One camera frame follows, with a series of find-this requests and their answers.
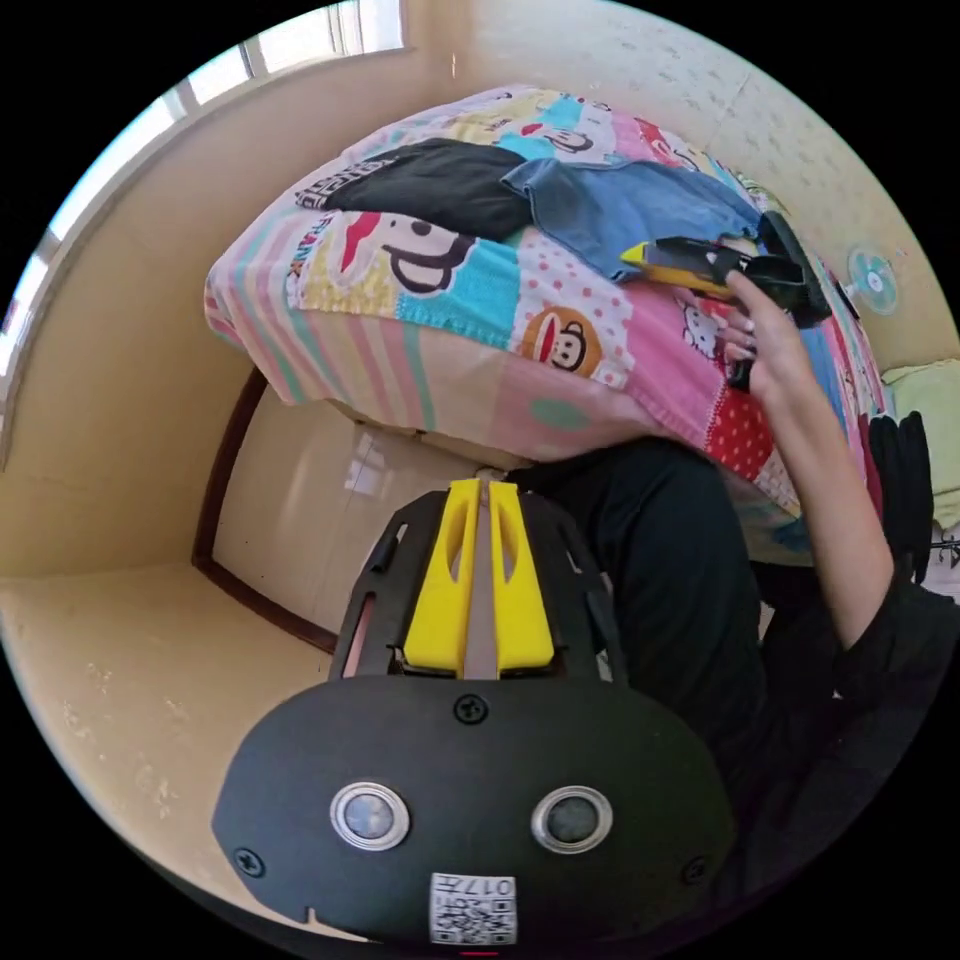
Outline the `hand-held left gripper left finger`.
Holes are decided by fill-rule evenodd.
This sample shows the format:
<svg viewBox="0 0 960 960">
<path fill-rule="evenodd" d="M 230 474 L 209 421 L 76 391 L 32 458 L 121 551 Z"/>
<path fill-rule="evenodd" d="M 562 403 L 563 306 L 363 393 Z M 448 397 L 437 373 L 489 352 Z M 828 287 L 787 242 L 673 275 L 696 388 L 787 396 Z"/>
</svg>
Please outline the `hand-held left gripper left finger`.
<svg viewBox="0 0 960 960">
<path fill-rule="evenodd" d="M 461 672 L 464 667 L 480 508 L 478 479 L 448 488 L 420 592 L 403 645 L 415 672 Z"/>
</svg>

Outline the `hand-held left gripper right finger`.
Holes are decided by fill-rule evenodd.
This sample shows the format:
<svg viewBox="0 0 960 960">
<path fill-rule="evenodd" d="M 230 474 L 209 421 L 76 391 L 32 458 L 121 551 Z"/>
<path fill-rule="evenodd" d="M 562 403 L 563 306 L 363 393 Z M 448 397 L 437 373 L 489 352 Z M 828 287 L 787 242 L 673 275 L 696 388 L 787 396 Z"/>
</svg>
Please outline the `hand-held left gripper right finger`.
<svg viewBox="0 0 960 960">
<path fill-rule="evenodd" d="M 554 643 L 518 488 L 490 483 L 488 508 L 497 669 L 543 671 L 553 661 Z"/>
</svg>

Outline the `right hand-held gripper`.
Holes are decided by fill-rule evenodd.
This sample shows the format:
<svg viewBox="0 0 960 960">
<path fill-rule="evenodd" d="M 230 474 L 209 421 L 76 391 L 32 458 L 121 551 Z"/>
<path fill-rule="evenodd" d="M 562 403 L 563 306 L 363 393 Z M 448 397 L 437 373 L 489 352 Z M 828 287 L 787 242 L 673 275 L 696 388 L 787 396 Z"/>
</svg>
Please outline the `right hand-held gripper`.
<svg viewBox="0 0 960 960">
<path fill-rule="evenodd" d="M 706 242 L 674 237 L 637 244 L 624 251 L 620 260 L 649 282 L 714 300 L 733 299 L 726 276 L 740 272 L 800 330 L 815 328 L 831 315 L 816 273 L 783 215 L 769 211 L 761 216 L 753 246 L 754 252 L 745 252 L 730 239 Z"/>
</svg>

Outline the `person's right hand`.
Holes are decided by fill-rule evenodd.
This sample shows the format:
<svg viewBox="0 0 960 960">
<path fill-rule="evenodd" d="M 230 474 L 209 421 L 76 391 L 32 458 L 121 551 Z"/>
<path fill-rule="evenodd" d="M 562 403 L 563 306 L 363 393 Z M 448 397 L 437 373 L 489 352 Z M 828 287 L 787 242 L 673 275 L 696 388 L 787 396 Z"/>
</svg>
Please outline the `person's right hand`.
<svg viewBox="0 0 960 960">
<path fill-rule="evenodd" d="M 742 273 L 729 272 L 726 285 L 734 303 L 720 330 L 727 358 L 751 364 L 749 391 L 766 413 L 799 402 L 817 386 L 799 330 Z"/>
</svg>

